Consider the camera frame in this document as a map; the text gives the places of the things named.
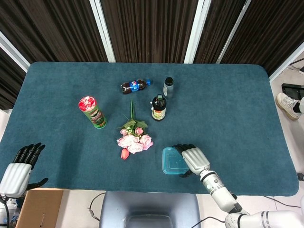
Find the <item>pink flower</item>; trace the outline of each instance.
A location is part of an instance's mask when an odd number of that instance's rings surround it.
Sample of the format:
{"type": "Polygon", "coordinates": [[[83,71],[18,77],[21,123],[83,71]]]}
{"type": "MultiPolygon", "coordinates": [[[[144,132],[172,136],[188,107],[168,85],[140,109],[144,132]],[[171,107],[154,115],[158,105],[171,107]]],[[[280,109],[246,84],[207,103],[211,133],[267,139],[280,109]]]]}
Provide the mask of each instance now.
{"type": "Polygon", "coordinates": [[[120,134],[122,134],[123,136],[125,136],[125,135],[128,134],[128,132],[127,132],[126,129],[122,129],[122,130],[120,131],[120,134]]]}
{"type": "Polygon", "coordinates": [[[141,137],[140,143],[143,145],[143,150],[149,149],[153,145],[152,139],[149,135],[145,134],[141,137]]]}
{"type": "Polygon", "coordinates": [[[122,159],[126,160],[129,157],[130,153],[127,149],[123,149],[122,155],[120,156],[122,159]]]}
{"type": "Polygon", "coordinates": [[[139,137],[135,137],[134,135],[128,134],[120,139],[117,139],[117,143],[123,148],[128,148],[129,146],[131,146],[132,143],[139,143],[139,137]]]}
{"type": "Polygon", "coordinates": [[[146,151],[147,149],[150,148],[150,146],[153,146],[153,144],[154,143],[151,141],[151,143],[149,145],[143,147],[143,150],[146,151]]]}
{"type": "Polygon", "coordinates": [[[143,151],[143,145],[141,143],[134,142],[128,147],[128,151],[130,153],[136,153],[136,152],[143,151]]]}
{"type": "Polygon", "coordinates": [[[143,129],[141,127],[136,127],[135,128],[135,133],[136,134],[142,134],[143,133],[143,129]]]}

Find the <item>dark curtain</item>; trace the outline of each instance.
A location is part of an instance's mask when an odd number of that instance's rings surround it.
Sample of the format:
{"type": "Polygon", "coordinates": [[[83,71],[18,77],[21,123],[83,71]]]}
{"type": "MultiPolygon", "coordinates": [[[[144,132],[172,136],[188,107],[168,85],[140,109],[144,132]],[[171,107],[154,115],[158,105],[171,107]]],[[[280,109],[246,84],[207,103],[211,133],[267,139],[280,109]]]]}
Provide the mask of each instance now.
{"type": "Polygon", "coordinates": [[[102,0],[117,62],[183,63],[198,0],[102,0]]]}
{"type": "Polygon", "coordinates": [[[1,0],[0,31],[30,63],[107,61],[89,0],[1,0]]]}
{"type": "Polygon", "coordinates": [[[303,0],[253,0],[221,63],[263,66],[271,75],[304,42],[303,0]]]}
{"type": "Polygon", "coordinates": [[[0,48],[0,109],[13,108],[25,72],[0,48]]]}
{"type": "Polygon", "coordinates": [[[213,0],[200,37],[194,63],[215,63],[246,0],[213,0]]]}

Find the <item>floor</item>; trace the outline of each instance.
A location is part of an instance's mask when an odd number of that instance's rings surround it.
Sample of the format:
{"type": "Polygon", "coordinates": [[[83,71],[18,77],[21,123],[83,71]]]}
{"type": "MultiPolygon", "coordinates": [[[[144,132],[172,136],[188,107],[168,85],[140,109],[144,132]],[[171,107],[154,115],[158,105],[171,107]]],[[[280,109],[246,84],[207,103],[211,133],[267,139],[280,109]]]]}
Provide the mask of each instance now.
{"type": "MultiPolygon", "coordinates": [[[[303,67],[303,64],[298,63],[294,64],[294,66],[301,68],[303,67]]],[[[274,97],[277,93],[281,92],[282,83],[304,85],[304,75],[299,74],[298,70],[291,66],[289,69],[284,70],[284,72],[271,83],[274,97]]],[[[298,121],[292,122],[280,109],[277,109],[277,111],[295,169],[297,172],[304,172],[304,115],[298,121]]],[[[8,118],[9,114],[0,113],[0,139],[8,118]]],[[[89,207],[91,200],[101,192],[103,191],[65,190],[61,201],[56,228],[97,228],[99,223],[91,217],[87,208],[89,207]]],[[[304,182],[300,182],[300,188],[296,195],[292,197],[277,196],[274,197],[274,199],[286,204],[299,206],[300,199],[303,195],[304,182]]],[[[208,216],[213,216],[220,220],[225,219],[226,213],[218,209],[210,195],[198,194],[197,198],[199,202],[200,217],[202,219],[208,216]]],[[[250,214],[265,210],[292,210],[301,213],[301,210],[298,208],[287,207],[261,196],[239,196],[237,200],[250,214]]],[[[92,210],[97,217],[100,215],[102,202],[103,195],[98,197],[92,205],[92,210]]],[[[203,222],[202,227],[224,228],[225,225],[218,221],[208,219],[203,222]]]]}

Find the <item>robotic arm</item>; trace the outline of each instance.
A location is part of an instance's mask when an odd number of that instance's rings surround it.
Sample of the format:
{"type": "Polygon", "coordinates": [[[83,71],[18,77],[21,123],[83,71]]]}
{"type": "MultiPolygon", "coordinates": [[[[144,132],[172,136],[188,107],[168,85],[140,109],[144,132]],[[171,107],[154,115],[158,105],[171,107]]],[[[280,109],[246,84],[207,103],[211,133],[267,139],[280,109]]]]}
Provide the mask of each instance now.
{"type": "Polygon", "coordinates": [[[0,211],[5,210],[6,213],[0,213],[0,227],[9,227],[10,218],[17,208],[17,198],[25,191],[38,188],[48,181],[48,178],[44,178],[41,182],[28,184],[31,171],[44,147],[38,143],[21,148],[5,170],[0,183],[0,211]]]}
{"type": "MultiPolygon", "coordinates": [[[[226,228],[304,228],[302,217],[292,211],[263,211],[249,215],[224,186],[219,176],[210,170],[210,163],[204,153],[192,144],[173,146],[184,158],[191,172],[200,176],[209,194],[219,208],[227,212],[226,228]]],[[[301,199],[304,210],[304,197],[301,199]]]]}

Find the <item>shoe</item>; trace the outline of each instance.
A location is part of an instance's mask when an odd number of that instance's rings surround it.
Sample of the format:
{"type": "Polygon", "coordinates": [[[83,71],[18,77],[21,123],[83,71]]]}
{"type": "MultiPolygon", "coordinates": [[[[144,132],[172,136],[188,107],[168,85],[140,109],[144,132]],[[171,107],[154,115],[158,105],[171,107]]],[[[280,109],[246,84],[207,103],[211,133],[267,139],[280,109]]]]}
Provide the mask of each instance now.
{"type": "Polygon", "coordinates": [[[299,119],[300,113],[295,113],[293,110],[295,104],[299,101],[290,98],[284,93],[279,93],[276,96],[275,102],[276,105],[286,113],[289,119],[293,121],[299,119]]]}

